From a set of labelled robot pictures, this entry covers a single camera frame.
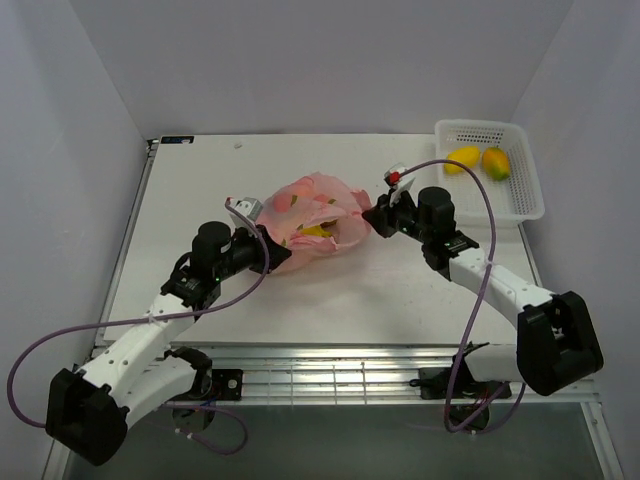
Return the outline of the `pink plastic bag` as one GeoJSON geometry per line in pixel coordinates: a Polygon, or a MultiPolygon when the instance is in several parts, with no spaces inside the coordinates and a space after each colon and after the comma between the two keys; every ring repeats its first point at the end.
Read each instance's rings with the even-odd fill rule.
{"type": "Polygon", "coordinates": [[[361,244],[371,233],[361,214],[371,207],[365,190],[318,172],[279,189],[265,200],[257,220],[275,242],[292,251],[274,273],[297,270],[361,244]],[[325,223],[333,224],[331,238],[300,234],[301,229],[325,223]]]}

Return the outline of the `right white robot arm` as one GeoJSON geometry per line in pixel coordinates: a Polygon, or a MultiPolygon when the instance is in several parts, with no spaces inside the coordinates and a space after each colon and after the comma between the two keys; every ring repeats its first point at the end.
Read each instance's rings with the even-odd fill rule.
{"type": "Polygon", "coordinates": [[[519,382],[549,396],[604,366],[599,341],[584,299],[527,282],[495,264],[454,220],[450,194],[427,187],[416,200],[389,192],[363,219],[383,238],[402,233],[421,244],[426,264],[446,280],[476,294],[506,318],[515,344],[471,346],[461,341],[450,370],[448,395],[474,397],[488,382],[519,382]]]}

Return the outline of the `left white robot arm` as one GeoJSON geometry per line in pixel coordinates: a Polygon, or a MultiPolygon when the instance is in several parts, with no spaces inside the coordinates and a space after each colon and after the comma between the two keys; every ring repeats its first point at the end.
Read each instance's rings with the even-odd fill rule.
{"type": "Polygon", "coordinates": [[[212,362],[170,343],[221,295],[223,281],[244,271],[271,272],[291,256],[262,225],[254,231],[211,221],[177,261],[146,319],[99,356],[51,381],[46,432],[94,466],[110,460],[130,427],[169,400],[211,397],[212,362]]]}

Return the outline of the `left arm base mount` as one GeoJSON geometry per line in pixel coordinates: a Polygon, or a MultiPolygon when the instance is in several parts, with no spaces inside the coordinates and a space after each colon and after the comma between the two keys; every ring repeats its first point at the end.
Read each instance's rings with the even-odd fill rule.
{"type": "MultiPolygon", "coordinates": [[[[213,406],[216,401],[240,401],[244,371],[237,368],[215,368],[212,359],[204,352],[189,347],[166,350],[163,359],[181,359],[195,371],[192,386],[172,401],[195,403],[199,406],[213,406]]],[[[200,433],[209,427],[216,416],[212,411],[187,410],[172,411],[174,425],[188,433],[200,433]]]]}

